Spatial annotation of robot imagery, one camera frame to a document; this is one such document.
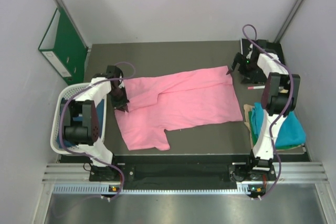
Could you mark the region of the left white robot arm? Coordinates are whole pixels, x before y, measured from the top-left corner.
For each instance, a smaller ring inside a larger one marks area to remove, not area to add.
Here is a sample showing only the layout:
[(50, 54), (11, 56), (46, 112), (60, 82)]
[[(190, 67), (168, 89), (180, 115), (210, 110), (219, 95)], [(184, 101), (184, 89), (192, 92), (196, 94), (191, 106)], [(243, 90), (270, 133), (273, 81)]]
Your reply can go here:
[(91, 159), (91, 172), (101, 178), (122, 182), (124, 175), (113, 164), (113, 153), (101, 138), (97, 106), (110, 96), (112, 107), (128, 112), (129, 99), (124, 74), (118, 66), (107, 66), (105, 73), (96, 74), (89, 85), (61, 103), (59, 141), (64, 150)]

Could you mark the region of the pink towel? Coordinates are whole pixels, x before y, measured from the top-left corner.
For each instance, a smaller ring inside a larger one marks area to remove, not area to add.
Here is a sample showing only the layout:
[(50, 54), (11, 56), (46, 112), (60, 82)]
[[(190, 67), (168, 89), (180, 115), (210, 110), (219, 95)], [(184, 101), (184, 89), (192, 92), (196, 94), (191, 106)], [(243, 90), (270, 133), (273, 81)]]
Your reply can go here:
[(170, 149), (165, 131), (243, 120), (228, 67), (124, 81), (128, 111), (115, 111), (128, 150)]

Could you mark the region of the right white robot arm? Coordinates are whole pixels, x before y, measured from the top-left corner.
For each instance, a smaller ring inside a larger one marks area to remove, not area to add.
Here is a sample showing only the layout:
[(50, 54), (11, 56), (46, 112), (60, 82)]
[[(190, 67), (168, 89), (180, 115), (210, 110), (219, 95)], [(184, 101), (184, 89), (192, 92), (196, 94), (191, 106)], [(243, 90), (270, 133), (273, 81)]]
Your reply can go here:
[(265, 44), (264, 40), (251, 40), (250, 54), (237, 53), (228, 70), (228, 73), (232, 73), (237, 68), (249, 80), (254, 78), (257, 71), (266, 77), (261, 97), (263, 123), (257, 143), (246, 164), (229, 167), (232, 180), (237, 182), (275, 176), (272, 164), (276, 155), (275, 143), (285, 119), (297, 104), (300, 76), (291, 74), (274, 50), (263, 48)]

